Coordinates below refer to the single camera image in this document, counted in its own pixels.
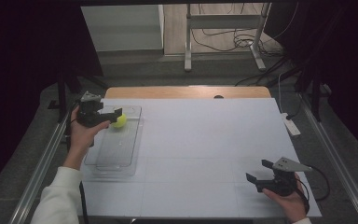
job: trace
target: yellow-green ball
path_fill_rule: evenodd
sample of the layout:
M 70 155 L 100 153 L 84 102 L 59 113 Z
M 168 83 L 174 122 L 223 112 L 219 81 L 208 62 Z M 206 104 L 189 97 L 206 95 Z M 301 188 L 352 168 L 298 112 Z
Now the yellow-green ball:
M 121 128 L 123 127 L 127 122 L 127 117 L 125 114 L 122 114 L 120 117 L 117 118 L 116 122 L 112 122 L 111 125 L 114 128 Z

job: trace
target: white power strip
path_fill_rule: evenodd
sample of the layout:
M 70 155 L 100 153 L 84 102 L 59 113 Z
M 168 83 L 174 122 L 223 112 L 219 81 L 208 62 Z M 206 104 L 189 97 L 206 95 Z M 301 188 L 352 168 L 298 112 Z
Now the white power strip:
M 287 119 L 287 113 L 281 113 L 282 120 L 284 125 L 286 125 L 287 132 L 290 133 L 291 136 L 298 136 L 301 135 L 300 130 L 297 128 L 297 126 L 293 123 L 292 120 Z

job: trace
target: white sleeve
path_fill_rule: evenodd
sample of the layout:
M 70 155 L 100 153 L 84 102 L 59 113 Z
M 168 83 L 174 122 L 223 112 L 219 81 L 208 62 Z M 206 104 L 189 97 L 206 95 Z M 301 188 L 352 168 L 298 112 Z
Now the white sleeve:
M 32 224 L 72 224 L 78 223 L 77 207 L 81 205 L 79 184 L 80 171 L 59 167 L 50 186 L 42 191 Z
M 310 223 L 310 219 L 308 217 L 306 217 L 306 218 L 301 219 L 298 222 L 295 222 L 293 224 L 311 224 L 311 223 Z

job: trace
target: human arm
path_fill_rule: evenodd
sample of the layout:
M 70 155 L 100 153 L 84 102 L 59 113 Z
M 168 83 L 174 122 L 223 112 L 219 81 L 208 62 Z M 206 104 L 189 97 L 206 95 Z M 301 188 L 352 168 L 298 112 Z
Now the human arm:
M 297 188 L 304 192 L 301 183 L 297 181 Z M 282 197 L 269 189 L 263 189 L 263 193 L 266 194 L 271 200 L 275 201 L 283 209 L 284 214 L 293 224 L 309 224 L 310 219 L 307 218 L 305 212 L 305 205 L 301 197 L 293 192 L 289 196 Z
M 78 223 L 76 209 L 80 205 L 80 164 L 95 134 L 108 127 L 110 121 L 86 128 L 77 123 L 77 111 L 78 108 L 71 116 L 71 147 L 68 155 L 51 185 L 43 189 L 31 223 Z

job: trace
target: gray floor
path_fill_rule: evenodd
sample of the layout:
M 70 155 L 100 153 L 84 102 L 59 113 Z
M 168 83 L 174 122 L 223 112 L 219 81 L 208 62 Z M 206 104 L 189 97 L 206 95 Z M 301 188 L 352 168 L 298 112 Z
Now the gray floor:
M 272 66 L 279 58 L 266 58 L 266 65 Z M 242 55 L 218 54 L 196 55 L 193 62 L 193 71 L 184 71 L 183 57 L 164 57 L 158 52 L 123 52 L 100 54 L 104 77 L 98 79 L 109 86 L 187 86 L 187 85 L 224 85 L 233 86 L 243 78 L 259 75 L 255 68 L 255 62 L 250 54 Z M 273 73 L 276 77 L 281 71 L 290 67 L 286 64 L 281 70 Z M 104 90 L 98 85 L 80 77 L 83 91 L 91 91 L 103 95 Z M 289 78 L 281 84 L 282 110 L 293 114 L 298 109 L 300 101 L 293 90 L 296 77 Z M 255 79 L 244 81 L 241 85 L 251 85 Z M 278 87 L 269 89 L 272 96 L 279 101 Z M 67 93 L 68 102 L 73 102 L 81 94 Z M 28 183 L 45 146 L 57 124 L 58 111 L 48 110 L 51 100 L 57 100 L 58 93 L 55 85 L 46 88 L 40 97 L 40 106 L 34 116 L 26 135 L 23 136 L 15 154 L 0 174 L 0 223 L 7 223 L 13 210 Z M 351 174 L 358 184 L 358 142 L 351 133 L 339 121 L 331 110 L 326 99 L 321 101 L 321 116 L 323 124 L 339 152 L 349 167 Z M 311 164 L 322 169 L 329 177 L 332 191 L 330 197 L 318 203 L 323 218 L 315 218 L 313 223 L 358 223 L 358 214 L 354 209 L 351 199 L 342 187 L 336 172 L 325 156 L 324 149 L 304 111 L 301 109 L 293 118 L 298 129 L 302 132 L 299 137 L 292 138 L 298 157 L 303 163 Z M 42 188 L 48 185 L 56 169 L 62 164 L 65 157 L 65 144 L 59 145 L 57 153 L 50 165 L 48 174 Z M 324 194 L 323 180 L 316 174 L 308 175 L 312 191 L 316 197 Z M 34 206 L 38 203 L 40 192 L 37 194 Z M 91 218 L 91 223 L 115 223 L 106 218 Z M 284 220 L 256 220 L 255 223 L 284 223 Z

